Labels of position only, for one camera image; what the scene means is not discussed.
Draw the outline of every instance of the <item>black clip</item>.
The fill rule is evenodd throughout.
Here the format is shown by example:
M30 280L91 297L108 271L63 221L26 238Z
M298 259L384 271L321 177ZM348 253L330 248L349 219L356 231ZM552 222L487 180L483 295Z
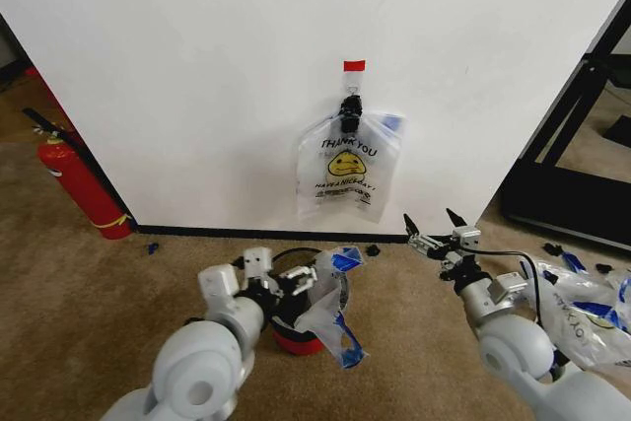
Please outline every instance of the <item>black clip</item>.
M340 106L338 115L342 116L342 133L356 132L362 115L362 99L356 94L350 95Z

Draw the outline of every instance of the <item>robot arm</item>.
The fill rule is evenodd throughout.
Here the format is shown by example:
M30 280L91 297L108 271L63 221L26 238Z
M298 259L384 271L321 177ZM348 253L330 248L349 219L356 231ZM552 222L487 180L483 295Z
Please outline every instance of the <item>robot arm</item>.
M545 330L513 314L527 282L519 273L492 278L475 262L481 233L450 212L456 228L450 236L424 236L406 215L409 244L442 261L441 279L454 281L466 318L479 340L484 367L510 385L530 406L538 421L624 419L631 401L604 379L569 362L551 384L539 380L552 368L555 347ZM519 254L518 252L498 252Z
M149 386L121 398L102 421L224 421L237 406L237 391L254 365L254 346L272 309L285 295L313 286L310 267L276 279L268 248L245 251L245 284L232 265L198 274L208 305L205 320L176 331L160 350Z

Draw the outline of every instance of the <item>red tape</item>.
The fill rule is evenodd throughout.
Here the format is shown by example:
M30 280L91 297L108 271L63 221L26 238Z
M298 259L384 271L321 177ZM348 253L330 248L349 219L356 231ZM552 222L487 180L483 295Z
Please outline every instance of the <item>red tape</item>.
M344 61L344 72L349 71L364 71L366 69L366 60L361 61Z

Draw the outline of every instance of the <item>fire extinguisher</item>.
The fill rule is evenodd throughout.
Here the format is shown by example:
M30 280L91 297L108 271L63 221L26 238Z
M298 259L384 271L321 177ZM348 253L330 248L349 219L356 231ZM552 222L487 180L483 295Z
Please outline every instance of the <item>fire extinguisher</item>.
M45 143L39 145L37 155L86 213L92 225L106 239L122 239L131 234L130 216L121 210L97 179L95 165L89 167L91 154L78 144L80 139L58 129L32 109L24 109L23 112L43 131L51 134Z

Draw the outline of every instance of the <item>white plastic bag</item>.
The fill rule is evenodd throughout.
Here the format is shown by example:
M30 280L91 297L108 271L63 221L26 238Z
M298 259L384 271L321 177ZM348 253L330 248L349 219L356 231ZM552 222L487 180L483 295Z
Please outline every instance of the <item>white plastic bag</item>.
M317 282L308 291L311 306L294 323L298 332L313 332L345 369L355 367L366 355L344 321L348 285L343 286L340 279L343 273L360 264L362 256L355 246L319 253L315 260ZM342 343L344 337L350 342L348 348Z
M379 222L401 146L402 117L364 113L356 132L331 116L303 137L298 157L298 213L351 212Z
M535 265L539 279L544 278L546 271L558 277L554 286L570 303L575 301L607 303L611 301L611 287L601 279L598 280L587 273L575 273L543 260L536 261ZM523 262L522 268L527 277L531 278L530 266Z
M528 280L525 296L534 308L532 279ZM598 364L625 365L631 363L631 335L609 326L598 325L579 311L560 288L539 278L541 322L552 343L572 362L586 369Z
M530 267L522 264L530 277ZM536 262L541 278L545 272L555 275L555 288L577 310L601 319L601 323L630 332L631 329L631 272L612 271L603 279L591 276L587 271L572 270L545 261Z

